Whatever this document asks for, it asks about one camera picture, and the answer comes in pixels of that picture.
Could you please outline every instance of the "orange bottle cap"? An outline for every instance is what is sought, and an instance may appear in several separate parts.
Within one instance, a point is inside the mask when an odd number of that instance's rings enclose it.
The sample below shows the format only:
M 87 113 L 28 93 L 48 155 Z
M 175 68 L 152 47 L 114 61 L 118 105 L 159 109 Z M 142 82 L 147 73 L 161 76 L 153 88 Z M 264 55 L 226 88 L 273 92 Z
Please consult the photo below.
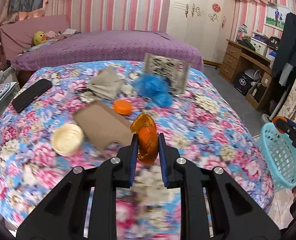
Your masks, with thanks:
M 122 115 L 129 115 L 131 114 L 132 105 L 126 100 L 116 100 L 113 104 L 113 109 Z

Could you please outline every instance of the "wooden desk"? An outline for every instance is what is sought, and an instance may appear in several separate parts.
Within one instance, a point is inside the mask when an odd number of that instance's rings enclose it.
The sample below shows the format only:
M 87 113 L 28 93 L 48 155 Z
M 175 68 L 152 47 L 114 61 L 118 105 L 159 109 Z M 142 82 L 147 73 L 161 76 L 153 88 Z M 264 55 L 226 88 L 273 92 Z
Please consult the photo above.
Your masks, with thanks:
M 246 95 L 246 100 L 254 109 L 262 108 L 270 99 L 273 86 L 271 69 L 269 68 L 270 60 L 239 43 L 227 41 L 228 46 L 219 74 L 229 83 L 233 83 L 236 75 L 243 73 L 247 69 L 260 69 L 262 76 L 266 73 L 265 76 L 270 78 L 270 81 L 266 85 L 267 89 L 260 102 L 257 102 L 251 95 L 254 88 L 251 88 Z

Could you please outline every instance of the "bed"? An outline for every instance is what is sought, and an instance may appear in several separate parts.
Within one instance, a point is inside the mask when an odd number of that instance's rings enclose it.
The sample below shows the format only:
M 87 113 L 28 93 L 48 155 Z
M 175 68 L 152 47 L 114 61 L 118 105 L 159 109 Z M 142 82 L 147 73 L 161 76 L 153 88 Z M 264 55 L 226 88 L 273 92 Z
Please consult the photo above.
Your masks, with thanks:
M 75 166 L 95 167 L 116 155 L 119 145 L 99 152 L 87 141 L 73 157 L 57 155 L 50 144 L 54 131 L 71 123 L 72 114 L 94 100 L 83 91 L 102 68 L 113 65 L 126 84 L 141 73 L 136 61 L 98 61 L 46 67 L 35 72 L 21 92 L 41 78 L 53 87 L 22 113 L 10 104 L 0 118 L 0 213 L 19 226 L 46 194 Z M 251 135 L 237 114 L 202 72 L 190 69 L 187 91 L 161 108 L 135 92 L 118 98 L 132 103 L 132 121 L 141 112 L 152 116 L 168 145 L 198 166 L 223 167 L 266 211 L 273 200 L 272 179 Z M 163 187 L 159 159 L 151 167 L 137 163 L 134 185 L 117 190 L 118 239 L 179 239 L 180 190 Z
M 166 33 L 150 31 L 102 31 L 75 34 L 49 46 L 17 56 L 31 46 L 32 36 L 42 30 L 63 32 L 68 28 L 64 15 L 33 18 L 0 28 L 0 37 L 7 59 L 16 70 L 36 71 L 76 62 L 100 60 L 143 61 L 145 53 L 190 62 L 203 71 L 199 51 Z

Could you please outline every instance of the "red round sticker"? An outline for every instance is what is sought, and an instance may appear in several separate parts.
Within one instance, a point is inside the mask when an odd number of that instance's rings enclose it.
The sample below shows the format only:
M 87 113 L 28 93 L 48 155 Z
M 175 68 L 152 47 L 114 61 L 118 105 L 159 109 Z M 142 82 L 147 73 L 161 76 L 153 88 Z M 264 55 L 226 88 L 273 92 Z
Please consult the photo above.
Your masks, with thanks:
M 214 3 L 214 4 L 212 5 L 212 9 L 213 9 L 215 12 L 220 12 L 220 11 L 221 11 L 220 5 L 217 4 L 217 3 Z

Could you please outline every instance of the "floral bedsheet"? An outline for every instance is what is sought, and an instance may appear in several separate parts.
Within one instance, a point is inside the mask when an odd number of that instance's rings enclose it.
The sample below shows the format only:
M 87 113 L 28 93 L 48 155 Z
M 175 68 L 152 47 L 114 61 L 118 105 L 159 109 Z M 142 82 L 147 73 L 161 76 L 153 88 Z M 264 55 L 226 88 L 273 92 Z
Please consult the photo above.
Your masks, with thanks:
M 190 70 L 186 93 L 175 97 L 171 107 L 160 108 L 133 90 L 141 62 L 98 61 L 38 70 L 20 92 L 41 78 L 53 87 L 20 114 L 10 104 L 0 118 L 0 213 L 7 221 L 19 226 L 73 167 L 95 167 L 116 155 L 118 144 L 99 152 L 85 141 L 73 157 L 57 155 L 50 144 L 54 131 L 73 122 L 73 112 L 95 99 L 82 87 L 108 65 L 124 81 L 118 98 L 132 103 L 127 119 L 148 113 L 182 156 L 206 169 L 223 167 L 263 209 L 270 207 L 273 186 L 267 165 L 237 114 L 203 73 Z M 159 159 L 151 167 L 138 163 L 133 187 L 118 189 L 118 239 L 179 239 L 180 191 L 163 187 L 159 166 Z

